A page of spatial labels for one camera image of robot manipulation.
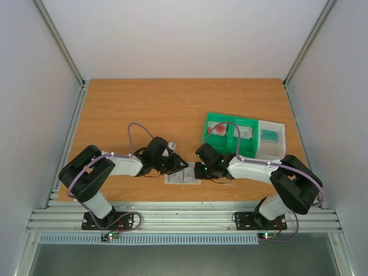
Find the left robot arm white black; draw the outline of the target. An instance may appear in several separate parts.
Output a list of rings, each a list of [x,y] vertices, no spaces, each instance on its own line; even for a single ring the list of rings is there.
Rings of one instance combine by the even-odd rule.
[[[77,200],[101,230],[113,228],[122,218],[101,192],[108,177],[127,175],[144,177],[152,170],[171,175],[188,168],[188,163],[175,153],[175,143],[154,137],[147,147],[127,155],[101,151],[95,145],[86,147],[63,167],[59,181],[67,188],[67,196]]]

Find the translucent grey card holder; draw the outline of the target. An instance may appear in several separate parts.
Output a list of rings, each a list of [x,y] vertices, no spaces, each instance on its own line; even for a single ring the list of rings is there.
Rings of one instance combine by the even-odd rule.
[[[171,175],[165,175],[164,183],[173,185],[200,185],[201,180],[195,178],[194,162],[189,162],[188,167]]]

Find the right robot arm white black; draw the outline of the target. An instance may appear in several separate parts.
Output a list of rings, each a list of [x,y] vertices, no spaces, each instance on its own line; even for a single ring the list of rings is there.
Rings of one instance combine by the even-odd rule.
[[[277,194],[263,198],[246,218],[255,229],[266,229],[290,211],[307,214],[316,198],[324,195],[321,180],[293,155],[281,160],[251,159],[223,155],[208,143],[200,146],[195,154],[200,158],[194,166],[196,179],[250,179],[274,187]]]

